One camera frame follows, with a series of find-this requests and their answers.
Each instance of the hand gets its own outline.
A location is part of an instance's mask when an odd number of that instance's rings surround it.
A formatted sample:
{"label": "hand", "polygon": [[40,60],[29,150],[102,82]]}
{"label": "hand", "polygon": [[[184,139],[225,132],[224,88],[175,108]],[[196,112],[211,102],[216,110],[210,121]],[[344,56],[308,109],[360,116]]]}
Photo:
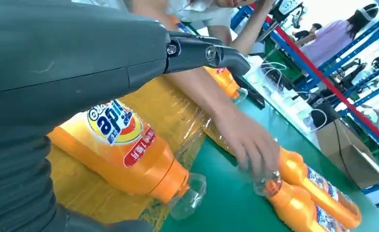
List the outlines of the hand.
{"label": "hand", "polygon": [[279,145],[257,122],[236,107],[213,118],[218,131],[234,151],[241,169],[262,178],[278,169]]}

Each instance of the plastic bottle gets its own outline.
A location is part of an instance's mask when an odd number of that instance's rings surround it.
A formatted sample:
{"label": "plastic bottle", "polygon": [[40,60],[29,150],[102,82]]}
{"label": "plastic bottle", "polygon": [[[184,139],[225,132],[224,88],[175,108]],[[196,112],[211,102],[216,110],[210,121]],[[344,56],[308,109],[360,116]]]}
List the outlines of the plastic bottle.
{"label": "plastic bottle", "polygon": [[321,207],[315,205],[302,187],[292,186],[275,177],[255,182],[257,194],[265,195],[278,217],[295,232],[347,232]]}
{"label": "plastic bottle", "polygon": [[[190,30],[187,26],[185,26],[178,18],[173,15],[170,15],[170,19],[172,23],[174,23],[178,31],[186,32],[188,34],[195,35],[195,33]],[[214,78],[217,84],[221,87],[222,90],[227,94],[228,97],[234,100],[234,103],[237,104],[245,99],[248,95],[248,91],[244,88],[241,88],[234,78],[232,74],[226,68],[213,69],[209,67],[204,67],[206,71]]]}
{"label": "plastic bottle", "polygon": [[177,219],[205,195],[205,177],[183,168],[164,139],[118,100],[76,114],[49,137],[112,186],[168,203]]}
{"label": "plastic bottle", "polygon": [[362,221],[357,205],[323,176],[308,167],[301,155],[280,149],[279,172],[291,185],[305,188],[315,204],[339,221],[347,229],[354,229]]}
{"label": "plastic bottle", "polygon": [[221,89],[224,90],[227,96],[234,99],[235,103],[238,103],[247,97],[248,91],[239,87],[228,69],[212,69],[209,67],[204,68],[214,78]]}

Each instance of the bottle label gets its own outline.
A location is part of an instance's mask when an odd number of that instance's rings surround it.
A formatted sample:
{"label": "bottle label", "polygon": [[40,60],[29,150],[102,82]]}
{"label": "bottle label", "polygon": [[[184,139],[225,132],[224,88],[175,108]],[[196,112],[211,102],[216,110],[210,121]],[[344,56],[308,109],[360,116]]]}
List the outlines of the bottle label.
{"label": "bottle label", "polygon": [[124,165],[127,168],[133,166],[144,155],[146,149],[153,144],[154,140],[155,131],[152,128],[148,128],[143,137],[132,146],[124,157]]}
{"label": "bottle label", "polygon": [[322,208],[316,206],[317,219],[316,221],[320,226],[325,228],[327,232],[350,232],[343,228],[336,220],[327,214]]}
{"label": "bottle label", "polygon": [[137,115],[118,100],[92,107],[87,111],[87,122],[94,134],[109,145],[133,142],[143,131]]}
{"label": "bottle label", "polygon": [[338,190],[325,177],[321,176],[315,170],[307,168],[307,177],[315,183],[319,188],[325,190],[333,199],[339,201]]}

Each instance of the clear bottle neck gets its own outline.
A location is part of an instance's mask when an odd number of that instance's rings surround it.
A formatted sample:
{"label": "clear bottle neck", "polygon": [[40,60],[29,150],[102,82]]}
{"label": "clear bottle neck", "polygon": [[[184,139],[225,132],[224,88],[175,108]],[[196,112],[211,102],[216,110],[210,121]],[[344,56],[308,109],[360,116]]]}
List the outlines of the clear bottle neck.
{"label": "clear bottle neck", "polygon": [[271,198],[275,196],[282,186],[279,171],[274,171],[264,178],[254,180],[254,191],[257,195]]}

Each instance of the pink shirt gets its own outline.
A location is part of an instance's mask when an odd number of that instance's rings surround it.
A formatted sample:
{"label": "pink shirt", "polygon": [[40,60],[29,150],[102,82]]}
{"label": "pink shirt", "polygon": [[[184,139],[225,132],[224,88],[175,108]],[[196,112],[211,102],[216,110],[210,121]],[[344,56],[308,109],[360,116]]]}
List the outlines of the pink shirt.
{"label": "pink shirt", "polygon": [[328,24],[316,31],[316,39],[301,47],[301,51],[316,67],[319,67],[353,41],[348,33],[348,27],[349,22],[346,20]]}

